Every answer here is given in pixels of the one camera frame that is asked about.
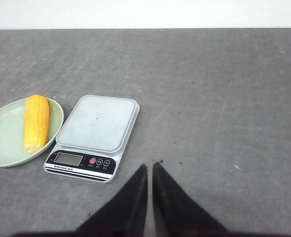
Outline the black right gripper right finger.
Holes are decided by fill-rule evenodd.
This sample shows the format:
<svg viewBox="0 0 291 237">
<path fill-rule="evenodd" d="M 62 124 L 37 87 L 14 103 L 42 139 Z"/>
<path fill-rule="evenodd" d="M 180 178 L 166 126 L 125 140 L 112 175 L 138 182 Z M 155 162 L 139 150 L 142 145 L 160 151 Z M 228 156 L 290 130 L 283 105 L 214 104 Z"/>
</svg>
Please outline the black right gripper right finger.
<svg viewBox="0 0 291 237">
<path fill-rule="evenodd" d="M 153 203 L 170 237 L 220 237 L 229 231 L 194 202 L 160 163 L 153 165 Z"/>
</svg>

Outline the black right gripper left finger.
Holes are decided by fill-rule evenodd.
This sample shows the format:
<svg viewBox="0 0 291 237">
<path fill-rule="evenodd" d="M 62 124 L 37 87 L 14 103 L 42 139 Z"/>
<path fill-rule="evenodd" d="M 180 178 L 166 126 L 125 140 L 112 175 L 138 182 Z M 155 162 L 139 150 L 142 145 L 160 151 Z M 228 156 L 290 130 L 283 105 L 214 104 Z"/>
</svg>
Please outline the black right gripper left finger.
<svg viewBox="0 0 291 237">
<path fill-rule="evenodd" d="M 148 173 L 141 165 L 118 193 L 80 227 L 81 237 L 142 237 L 148 204 Z"/>
</svg>

